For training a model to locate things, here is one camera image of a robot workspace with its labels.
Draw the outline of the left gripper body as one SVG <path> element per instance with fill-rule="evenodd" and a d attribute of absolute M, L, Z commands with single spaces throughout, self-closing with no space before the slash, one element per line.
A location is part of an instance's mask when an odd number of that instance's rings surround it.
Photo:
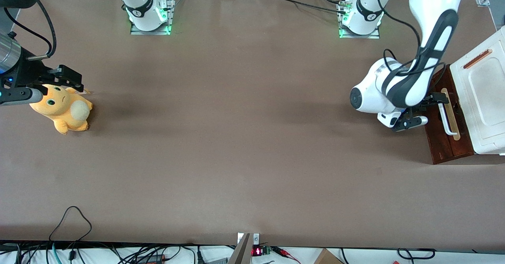
<path fill-rule="evenodd" d="M 426 109 L 430 99 L 426 96 L 416 95 L 413 98 L 399 95 L 380 96 L 381 105 L 377 107 L 378 120 L 390 129 L 413 129 L 428 123 L 426 116 L 417 114 Z"/>

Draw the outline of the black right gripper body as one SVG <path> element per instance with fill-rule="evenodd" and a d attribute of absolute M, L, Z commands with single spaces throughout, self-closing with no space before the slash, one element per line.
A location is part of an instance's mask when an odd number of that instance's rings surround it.
<path fill-rule="evenodd" d="M 11 71 L 13 87 L 33 87 L 36 85 L 52 84 L 55 82 L 53 74 L 49 73 L 51 68 L 48 68 L 40 60 L 29 61 L 27 58 L 33 56 L 31 52 L 25 48 L 21 48 L 21 56 Z"/>

